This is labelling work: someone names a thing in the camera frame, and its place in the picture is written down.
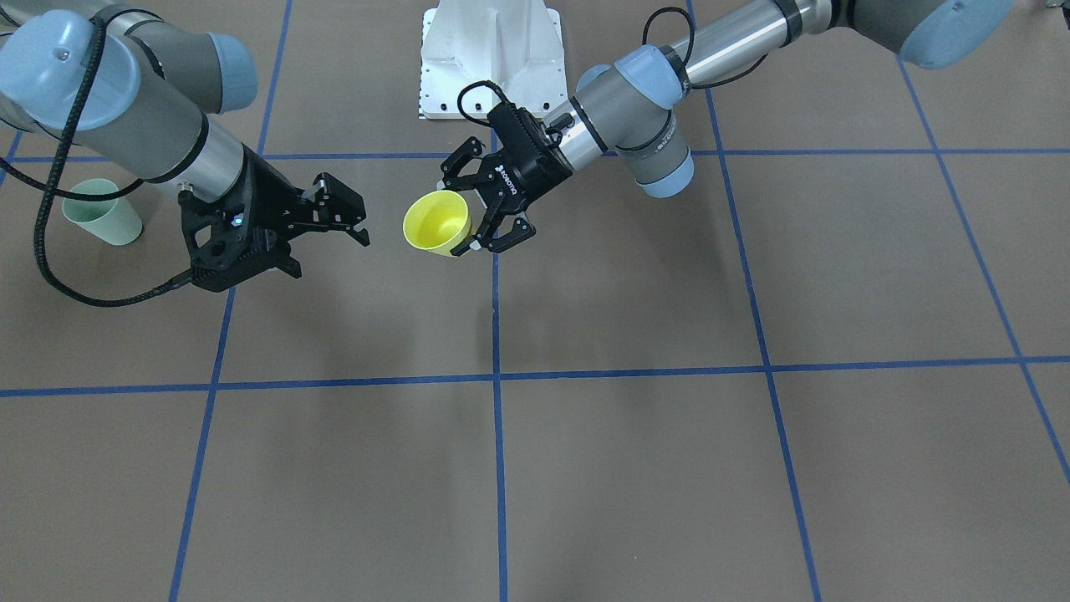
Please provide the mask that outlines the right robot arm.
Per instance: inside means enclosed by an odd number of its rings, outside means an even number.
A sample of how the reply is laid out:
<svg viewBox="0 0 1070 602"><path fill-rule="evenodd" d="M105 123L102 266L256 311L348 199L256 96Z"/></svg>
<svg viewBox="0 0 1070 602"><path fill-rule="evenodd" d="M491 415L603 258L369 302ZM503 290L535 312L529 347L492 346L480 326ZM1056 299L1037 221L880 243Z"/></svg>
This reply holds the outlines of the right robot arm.
<svg viewBox="0 0 1070 602"><path fill-rule="evenodd" d="M253 55L238 38L194 34L160 15L110 1L4 1L3 123L54 138L45 181L7 161L7 174L42 192L33 252L43 279L91 306L141 304L184 285L226 291L263 272L301 277L291 241L347 233L362 245L363 197L330 174L295 186L214 121L257 96ZM46 228L70 148L100 153L134 177L107 201L139 186L175 198L190 267L129 298L91 298L54 275Z"/></svg>

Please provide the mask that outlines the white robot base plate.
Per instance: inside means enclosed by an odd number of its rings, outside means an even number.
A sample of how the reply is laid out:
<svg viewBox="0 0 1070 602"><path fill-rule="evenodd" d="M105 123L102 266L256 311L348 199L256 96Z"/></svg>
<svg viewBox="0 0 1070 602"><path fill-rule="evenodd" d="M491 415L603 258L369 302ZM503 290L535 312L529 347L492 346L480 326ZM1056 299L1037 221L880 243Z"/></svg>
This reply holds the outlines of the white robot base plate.
<svg viewBox="0 0 1070 602"><path fill-rule="evenodd" d="M467 84L488 80L542 117L567 99L562 19L542 1L440 1L424 12L418 115L485 118L496 95Z"/></svg>

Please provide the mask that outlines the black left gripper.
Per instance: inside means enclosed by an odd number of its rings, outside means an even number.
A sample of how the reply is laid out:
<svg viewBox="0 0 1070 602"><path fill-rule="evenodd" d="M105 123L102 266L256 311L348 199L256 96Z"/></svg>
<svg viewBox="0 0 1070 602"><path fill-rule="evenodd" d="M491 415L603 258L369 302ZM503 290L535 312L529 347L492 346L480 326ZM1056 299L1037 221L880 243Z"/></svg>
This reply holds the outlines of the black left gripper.
<svg viewBox="0 0 1070 602"><path fill-rule="evenodd" d="M471 225L471 231L450 248L452 257L477 250L501 254L534 237L538 230L528 221L525 210L574 174L559 150L564 140L561 126L545 125L515 104L498 104L488 122L501 144L496 153L469 137L440 164L440 190L491 195L496 174L504 183L501 205L486 209L482 222Z"/></svg>

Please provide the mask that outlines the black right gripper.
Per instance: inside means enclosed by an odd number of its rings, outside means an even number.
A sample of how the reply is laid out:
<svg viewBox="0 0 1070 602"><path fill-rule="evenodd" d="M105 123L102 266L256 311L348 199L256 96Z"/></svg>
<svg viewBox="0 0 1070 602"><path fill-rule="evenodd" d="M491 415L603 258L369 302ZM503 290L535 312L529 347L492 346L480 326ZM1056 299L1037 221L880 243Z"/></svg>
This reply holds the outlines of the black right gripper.
<svg viewBox="0 0 1070 602"><path fill-rule="evenodd" d="M270 271L301 278L291 237L307 232L343 232L369 247L364 198L331 174L317 174L297 188L253 149L243 150L236 183L207 202L199 192L177 197L182 233L190 254L192 285L213 293Z"/></svg>

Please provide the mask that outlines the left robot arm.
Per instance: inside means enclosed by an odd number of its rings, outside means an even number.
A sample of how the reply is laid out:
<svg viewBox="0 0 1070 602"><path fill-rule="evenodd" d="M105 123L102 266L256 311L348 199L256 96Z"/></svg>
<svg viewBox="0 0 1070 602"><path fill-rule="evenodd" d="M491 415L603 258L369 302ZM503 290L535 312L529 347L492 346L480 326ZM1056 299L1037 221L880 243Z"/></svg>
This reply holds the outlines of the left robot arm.
<svg viewBox="0 0 1070 602"><path fill-rule="evenodd" d="M482 126L500 149L485 152L476 137L441 164L441 187L450 196L474 191L484 216L450 217L443 242L448 257L486 250L500 254L535 235L528 209L588 164L615 153L649 197L681 194L696 174L674 107L699 90L733 84L776 51L807 35L851 29L907 64L943 70L978 49L1004 22L1009 1L750 1L696 27L684 7L688 34L673 44L641 45L612 64L593 66L574 94L542 117L513 103L500 84L483 80L496 106Z"/></svg>

